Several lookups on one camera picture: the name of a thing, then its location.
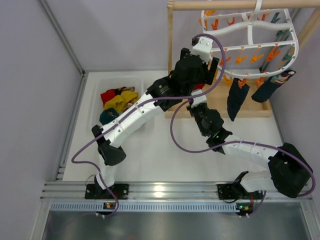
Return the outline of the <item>red christmas sock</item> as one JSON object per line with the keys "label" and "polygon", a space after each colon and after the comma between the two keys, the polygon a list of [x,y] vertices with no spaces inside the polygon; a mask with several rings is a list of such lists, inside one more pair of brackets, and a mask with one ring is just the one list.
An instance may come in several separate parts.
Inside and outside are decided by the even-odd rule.
{"label": "red christmas sock", "polygon": [[194,87],[193,90],[194,90],[194,91],[196,91],[196,90],[202,90],[204,86],[205,86],[204,83],[199,83],[199,84],[197,84],[197,85]]}

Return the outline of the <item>dark navy sock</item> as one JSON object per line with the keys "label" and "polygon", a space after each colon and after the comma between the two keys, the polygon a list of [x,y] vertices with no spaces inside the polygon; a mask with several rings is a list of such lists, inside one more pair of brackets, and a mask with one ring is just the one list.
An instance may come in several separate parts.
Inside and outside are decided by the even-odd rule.
{"label": "dark navy sock", "polygon": [[239,78],[233,79],[227,97],[227,114],[232,122],[237,117],[237,114],[249,93],[249,89],[250,86],[246,83],[242,85],[242,81]]}

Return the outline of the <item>navy christmas pattern sock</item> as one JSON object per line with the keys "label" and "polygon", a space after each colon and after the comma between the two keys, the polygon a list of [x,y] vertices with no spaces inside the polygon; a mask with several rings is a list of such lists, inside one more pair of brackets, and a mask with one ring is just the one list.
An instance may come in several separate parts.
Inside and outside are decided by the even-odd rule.
{"label": "navy christmas pattern sock", "polygon": [[269,77],[251,96],[251,99],[258,103],[267,101],[278,88],[284,85],[295,74],[295,70],[287,69],[280,74]]}

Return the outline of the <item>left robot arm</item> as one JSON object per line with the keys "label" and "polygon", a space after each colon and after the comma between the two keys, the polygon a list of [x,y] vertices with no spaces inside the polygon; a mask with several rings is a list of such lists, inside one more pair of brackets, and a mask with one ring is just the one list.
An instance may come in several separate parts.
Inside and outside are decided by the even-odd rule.
{"label": "left robot arm", "polygon": [[187,110],[194,117],[201,134],[212,136],[218,130],[209,126],[207,120],[218,112],[208,109],[206,96],[197,88],[198,84],[212,84],[218,63],[219,59],[212,58],[207,52],[182,49],[174,70],[156,80],[126,114],[91,129],[101,163],[94,179],[97,190],[106,191],[114,185],[116,165],[126,158],[121,147],[123,141],[150,119],[182,102],[184,96],[190,101]]}

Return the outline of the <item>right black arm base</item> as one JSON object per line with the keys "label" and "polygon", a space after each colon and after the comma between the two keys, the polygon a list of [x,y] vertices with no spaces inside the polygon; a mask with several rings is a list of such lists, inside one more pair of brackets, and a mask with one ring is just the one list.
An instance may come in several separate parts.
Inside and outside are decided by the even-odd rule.
{"label": "right black arm base", "polygon": [[239,200],[248,196],[248,192],[239,183],[224,183],[217,185],[220,200]]}

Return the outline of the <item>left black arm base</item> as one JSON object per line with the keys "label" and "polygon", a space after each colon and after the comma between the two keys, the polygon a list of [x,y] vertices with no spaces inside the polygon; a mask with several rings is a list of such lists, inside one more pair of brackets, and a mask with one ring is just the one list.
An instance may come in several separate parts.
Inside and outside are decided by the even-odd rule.
{"label": "left black arm base", "polygon": [[[110,187],[111,192],[118,200],[127,200],[129,185],[116,183]],[[114,197],[107,189],[102,189],[99,185],[88,184],[86,186],[84,198],[86,200],[112,200]]]}

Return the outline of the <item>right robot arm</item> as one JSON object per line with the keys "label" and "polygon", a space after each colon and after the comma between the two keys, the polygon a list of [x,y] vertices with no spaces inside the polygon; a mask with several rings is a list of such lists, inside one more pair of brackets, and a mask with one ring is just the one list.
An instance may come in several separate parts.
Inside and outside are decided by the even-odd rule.
{"label": "right robot arm", "polygon": [[244,195],[262,190],[278,191],[293,199],[301,196],[313,171],[293,144],[285,142],[274,147],[242,139],[226,130],[220,113],[209,109],[206,103],[189,105],[186,109],[214,152],[237,156],[264,169],[241,172],[233,182],[235,192]]}

